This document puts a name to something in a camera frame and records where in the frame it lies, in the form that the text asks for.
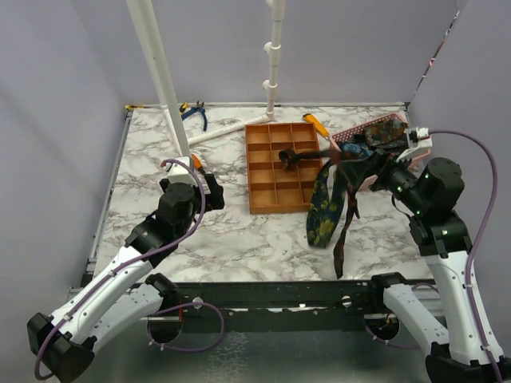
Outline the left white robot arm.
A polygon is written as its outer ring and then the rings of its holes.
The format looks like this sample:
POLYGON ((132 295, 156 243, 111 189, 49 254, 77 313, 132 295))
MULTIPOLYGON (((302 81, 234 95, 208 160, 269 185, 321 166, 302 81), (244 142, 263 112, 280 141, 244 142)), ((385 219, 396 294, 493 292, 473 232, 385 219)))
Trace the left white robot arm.
POLYGON ((224 208, 223 187, 213 174, 203 177, 163 178, 156 210, 132 229, 105 269, 52 314, 36 313, 28 321, 37 380, 75 381, 96 353, 135 321, 203 306, 154 272, 196 231, 205 213, 224 208))

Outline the navy yellow floral tie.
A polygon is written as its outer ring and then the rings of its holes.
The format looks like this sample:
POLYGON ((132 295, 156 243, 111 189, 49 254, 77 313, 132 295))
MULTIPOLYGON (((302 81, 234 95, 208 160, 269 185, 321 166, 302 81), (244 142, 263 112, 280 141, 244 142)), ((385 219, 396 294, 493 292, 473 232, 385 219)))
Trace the navy yellow floral tie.
POLYGON ((336 166, 328 160, 321 167, 313 184, 306 219, 307 242, 311 247, 326 248, 329 245, 343 213, 348 182, 346 177, 335 169, 330 190, 328 180, 331 168, 336 166))

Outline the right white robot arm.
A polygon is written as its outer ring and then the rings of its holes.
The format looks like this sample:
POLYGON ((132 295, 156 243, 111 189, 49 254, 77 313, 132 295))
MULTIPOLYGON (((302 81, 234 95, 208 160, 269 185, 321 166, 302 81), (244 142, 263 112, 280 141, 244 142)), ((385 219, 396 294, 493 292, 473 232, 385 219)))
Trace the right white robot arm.
POLYGON ((454 207, 464 190, 462 171, 452 160, 436 157, 420 176, 406 161, 374 152, 364 159, 340 160, 342 174, 356 192, 369 176, 371 190, 389 191, 410 210, 410 233, 438 289, 446 324, 442 325, 398 273, 371 279, 368 306, 397 315, 425 355, 432 382, 505 382, 510 359, 495 338, 477 288, 476 247, 454 207))

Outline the black orange floral tie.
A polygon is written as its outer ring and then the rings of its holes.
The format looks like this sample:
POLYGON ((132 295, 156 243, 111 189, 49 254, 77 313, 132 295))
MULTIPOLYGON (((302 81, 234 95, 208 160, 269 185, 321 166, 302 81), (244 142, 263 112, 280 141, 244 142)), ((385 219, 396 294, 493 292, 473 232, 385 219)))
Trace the black orange floral tie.
MULTIPOLYGON (((285 150, 282 150, 279 152, 279 159, 285 169, 291 169, 295 165, 297 165, 300 161, 316 160, 316 159, 322 159, 322 158, 327 158, 328 160, 331 160, 331 158, 329 157, 329 151, 330 151, 330 149, 324 149, 324 150, 319 150, 319 151, 297 153, 291 149, 285 149, 285 150)), ((332 185, 333 185, 335 169, 340 171, 337 166, 336 166, 336 168, 331 168, 331 170, 330 170, 331 175, 328 180, 328 187, 330 190, 332 189, 332 185)), ((345 247, 348 228, 351 225, 353 218, 354 217, 358 218, 360 216, 360 214, 358 212, 358 200, 356 199, 356 192, 353 190, 353 187, 349 183, 348 183, 347 197, 345 198, 345 201, 344 201, 344 208, 343 208, 342 214, 346 215, 345 222, 344 222, 343 228, 340 232, 339 238, 338 238, 338 240, 335 244, 334 250, 333 250, 333 263, 334 263, 335 275, 337 278, 341 278, 343 276, 344 247, 345 247)))

